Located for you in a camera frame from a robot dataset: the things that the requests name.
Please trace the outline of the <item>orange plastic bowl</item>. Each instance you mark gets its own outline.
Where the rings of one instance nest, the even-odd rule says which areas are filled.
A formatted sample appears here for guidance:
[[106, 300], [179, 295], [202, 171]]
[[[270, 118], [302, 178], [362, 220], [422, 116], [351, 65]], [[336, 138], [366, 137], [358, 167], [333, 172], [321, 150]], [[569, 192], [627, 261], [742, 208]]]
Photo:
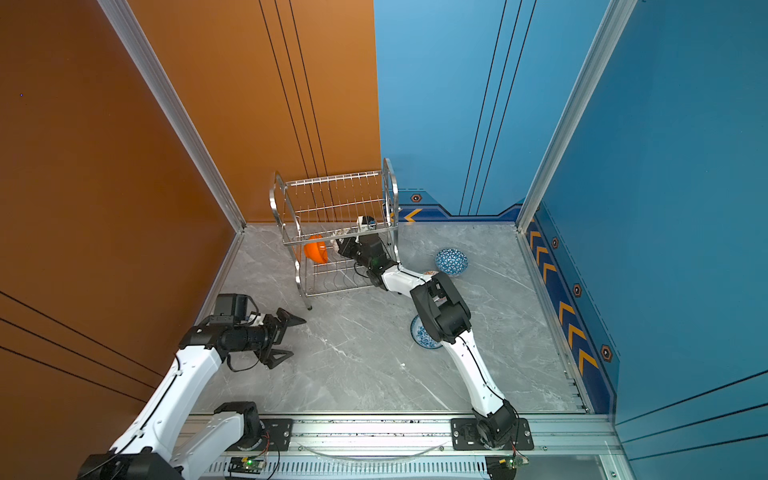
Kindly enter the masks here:
[[319, 234], [312, 235], [309, 242], [303, 246], [305, 256], [315, 264], [327, 264], [329, 255], [326, 242]]

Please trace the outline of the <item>blue white floral bowl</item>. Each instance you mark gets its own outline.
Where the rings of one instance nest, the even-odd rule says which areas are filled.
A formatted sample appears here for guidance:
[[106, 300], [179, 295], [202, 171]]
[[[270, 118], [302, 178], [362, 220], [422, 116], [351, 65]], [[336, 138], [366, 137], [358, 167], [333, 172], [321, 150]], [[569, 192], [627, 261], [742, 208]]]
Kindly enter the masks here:
[[427, 350], [437, 350], [442, 345], [435, 341], [424, 328], [419, 316], [415, 316], [410, 325], [410, 333], [413, 341], [420, 347]]

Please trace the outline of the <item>white brown patterned bowl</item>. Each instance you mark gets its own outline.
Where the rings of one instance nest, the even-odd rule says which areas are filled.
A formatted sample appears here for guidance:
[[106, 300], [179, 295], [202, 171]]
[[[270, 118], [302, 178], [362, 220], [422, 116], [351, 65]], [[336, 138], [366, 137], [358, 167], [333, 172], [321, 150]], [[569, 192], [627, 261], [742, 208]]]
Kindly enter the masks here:
[[348, 257], [354, 250], [356, 240], [354, 237], [348, 237], [349, 229], [340, 229], [334, 232], [334, 238], [331, 240], [333, 249], [342, 256]]

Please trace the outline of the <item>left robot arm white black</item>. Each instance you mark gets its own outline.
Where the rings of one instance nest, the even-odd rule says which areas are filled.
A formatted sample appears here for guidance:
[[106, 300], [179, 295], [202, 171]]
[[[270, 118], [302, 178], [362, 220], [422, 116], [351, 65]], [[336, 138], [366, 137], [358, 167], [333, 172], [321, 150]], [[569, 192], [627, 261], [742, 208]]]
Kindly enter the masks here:
[[234, 353], [252, 352], [274, 368], [291, 352], [280, 349], [287, 329], [305, 319], [275, 314], [213, 314], [183, 337], [166, 376], [126, 431], [102, 454], [89, 456], [80, 479], [198, 479], [229, 448], [268, 452], [272, 439], [252, 401], [221, 404], [206, 427], [176, 446], [194, 404]]

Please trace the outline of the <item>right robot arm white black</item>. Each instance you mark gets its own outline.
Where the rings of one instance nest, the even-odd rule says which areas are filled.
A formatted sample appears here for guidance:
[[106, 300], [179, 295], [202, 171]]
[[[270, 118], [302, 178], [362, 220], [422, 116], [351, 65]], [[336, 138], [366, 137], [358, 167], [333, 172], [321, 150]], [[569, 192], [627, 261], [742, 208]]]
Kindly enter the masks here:
[[447, 349], [470, 397], [476, 429], [483, 445], [500, 449], [515, 442], [521, 418], [495, 384], [471, 325], [470, 309], [451, 278], [440, 271], [417, 273], [395, 261], [378, 234], [343, 237], [339, 255], [365, 269], [371, 282], [410, 298], [429, 337]]

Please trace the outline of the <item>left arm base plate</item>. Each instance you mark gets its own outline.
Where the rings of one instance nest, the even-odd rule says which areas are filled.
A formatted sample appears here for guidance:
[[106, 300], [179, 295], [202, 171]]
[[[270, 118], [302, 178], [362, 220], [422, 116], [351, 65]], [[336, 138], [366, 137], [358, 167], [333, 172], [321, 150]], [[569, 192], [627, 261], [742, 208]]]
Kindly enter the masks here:
[[260, 421], [260, 430], [253, 439], [240, 440], [231, 445], [231, 452], [263, 452], [289, 450], [294, 420], [291, 418], [268, 418]]

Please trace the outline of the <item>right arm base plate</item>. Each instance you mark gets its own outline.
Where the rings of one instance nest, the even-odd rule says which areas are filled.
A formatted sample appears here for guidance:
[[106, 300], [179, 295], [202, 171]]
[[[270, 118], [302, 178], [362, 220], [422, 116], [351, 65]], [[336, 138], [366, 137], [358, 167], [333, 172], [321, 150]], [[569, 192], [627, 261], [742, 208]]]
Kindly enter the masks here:
[[497, 432], [474, 418], [450, 420], [452, 448], [456, 451], [533, 451], [533, 436], [525, 418], [515, 419], [507, 431]]

